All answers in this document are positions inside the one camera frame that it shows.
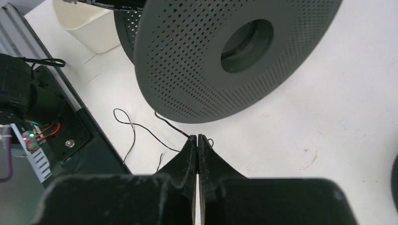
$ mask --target black perforated disc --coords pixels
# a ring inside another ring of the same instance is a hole
[[[148,0],[134,43],[140,89],[154,110],[174,121],[233,115],[293,73],[339,5],[340,0]],[[125,30],[131,33],[131,26]],[[126,53],[132,60],[131,49]]]
[[[114,11],[117,35],[123,50],[134,63],[134,44],[141,11]]]

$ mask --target black cable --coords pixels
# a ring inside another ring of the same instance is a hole
[[[122,112],[127,116],[127,119],[129,120],[130,123],[124,123],[124,122],[121,122],[120,120],[118,120],[118,118],[116,117],[116,114],[115,114],[115,111],[116,111],[116,110],[122,111]],[[134,133],[133,144],[131,145],[130,150],[127,152],[126,156],[125,156],[124,159],[123,159],[123,168],[124,168],[124,165],[125,165],[125,162],[126,162],[126,158],[127,158],[127,156],[129,155],[129,153],[131,152],[131,150],[133,150],[133,147],[134,147],[134,145],[135,145],[135,143],[136,143],[136,130],[135,130],[134,127],[133,127],[133,123],[131,122],[130,117],[128,116],[128,114],[127,114],[125,111],[123,111],[123,110],[121,110],[121,109],[114,109],[114,110],[113,110],[113,115],[114,115],[115,119],[116,119],[119,123],[130,124],[131,128],[133,129],[133,133]]]
[[[24,62],[32,63],[32,66],[31,66],[32,79],[34,79],[33,71],[34,71],[34,67],[35,67],[36,64],[49,66],[49,67],[60,67],[60,68],[66,66],[66,62],[64,60],[61,60],[61,59],[40,59],[40,60],[37,60],[37,59],[28,59],[28,58],[25,58],[25,57],[18,57],[17,59],[20,59],[20,60],[22,60]]]
[[[156,169],[156,172],[158,172],[159,171],[159,167],[161,166],[161,158],[159,159],[159,165],[158,165],[158,168]]]
[[[182,135],[186,136],[188,139],[191,139],[191,136],[187,135],[184,131],[182,131],[182,130],[176,128],[176,127],[174,127],[174,126],[171,125],[171,123],[169,123],[167,120],[165,120],[165,119],[159,117],[158,114],[156,113],[156,111],[155,111],[155,116],[156,116],[158,119],[160,119],[160,120],[166,122],[166,123],[167,123],[169,126],[171,126],[174,130],[180,132]]]
[[[122,112],[127,116],[129,122],[120,121],[120,120],[117,118],[117,116],[116,116],[116,113],[115,113],[116,110],[122,111]],[[159,140],[159,138],[156,137],[148,128],[142,126],[141,124],[131,122],[130,117],[128,116],[128,114],[127,114],[123,109],[115,108],[115,109],[113,110],[113,116],[115,117],[115,119],[116,119],[119,123],[122,123],[122,124],[130,124],[130,125],[131,125],[131,128],[133,128],[133,132],[134,132],[134,141],[133,141],[133,144],[132,144],[132,146],[131,146],[129,152],[127,152],[126,156],[124,157],[123,166],[125,165],[126,158],[127,158],[127,156],[129,155],[129,153],[131,152],[131,150],[133,149],[134,144],[135,144],[135,142],[136,142],[136,131],[135,131],[133,125],[142,127],[142,128],[144,128],[145,130],[147,130],[156,140],[158,140],[158,141],[159,141],[163,146],[165,146],[166,148],[168,148],[168,149],[170,149],[170,150],[172,150],[172,151],[175,151],[175,152],[180,152],[180,151],[178,151],[178,150],[172,149],[172,148],[170,148],[169,146],[167,146],[165,143],[163,143],[161,140]],[[182,132],[182,131],[179,130],[178,128],[175,128],[173,125],[171,125],[171,124],[169,124],[169,125],[170,125],[171,127],[173,127],[174,129],[176,129],[177,131],[179,131],[180,133],[182,133],[182,134],[184,134],[184,135],[187,135],[186,133]]]

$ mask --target white bin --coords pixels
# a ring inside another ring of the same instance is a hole
[[[113,11],[84,3],[53,0],[61,26],[94,53],[120,45]]]

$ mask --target white floor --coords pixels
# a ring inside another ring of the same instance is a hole
[[[361,225],[398,224],[390,172],[398,154],[398,1],[345,0],[305,63],[252,107],[212,123],[176,126],[214,139],[216,152],[248,177],[323,177],[346,193]],[[94,118],[124,157],[131,128],[115,107],[173,148],[185,139],[153,116],[134,66],[119,46],[94,55],[62,30],[46,1],[27,20]],[[133,173],[154,173],[175,155],[137,128],[127,159]]]

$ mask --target red wire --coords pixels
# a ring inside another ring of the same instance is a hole
[[[42,141],[42,140],[48,138],[49,136],[56,134],[60,130],[60,128],[61,128],[61,123],[58,123],[58,126],[55,129],[55,131],[53,131],[51,134],[49,134],[47,136],[44,136],[44,137],[40,138],[39,141]]]
[[[37,150],[33,150],[33,149],[30,149],[30,148],[29,148],[29,145],[28,145],[29,142],[30,142],[31,140],[33,140],[33,139],[36,139],[36,138],[39,137],[40,135],[42,135],[45,131],[47,131],[47,130],[48,130],[49,128],[51,128],[53,125],[54,125],[54,122],[53,122],[49,127],[47,127],[46,129],[44,129],[40,134],[36,135],[36,136],[33,137],[32,139],[29,139],[29,140],[26,142],[26,148],[29,149],[30,151],[33,151],[33,152],[37,151]],[[49,136],[52,136],[52,135],[56,134],[56,133],[60,130],[60,128],[61,128],[61,123],[58,123],[57,128],[56,128],[53,132],[51,132],[51,133],[50,133],[49,135],[47,135],[47,136],[44,136],[44,137],[39,138],[38,141],[40,142],[40,141],[42,141],[42,140],[48,138]]]
[[[26,142],[26,148],[29,149],[30,151],[36,151],[36,150],[33,150],[33,149],[30,149],[30,148],[29,148],[29,142],[31,142],[33,139],[36,139],[37,137],[40,137],[40,135],[42,135],[44,132],[46,132],[46,131],[47,131],[48,129],[50,129],[52,126],[54,126],[54,122],[52,122],[51,125],[48,126],[46,129],[44,129],[40,134],[38,134],[38,135],[34,136],[33,138],[29,139],[29,140]]]

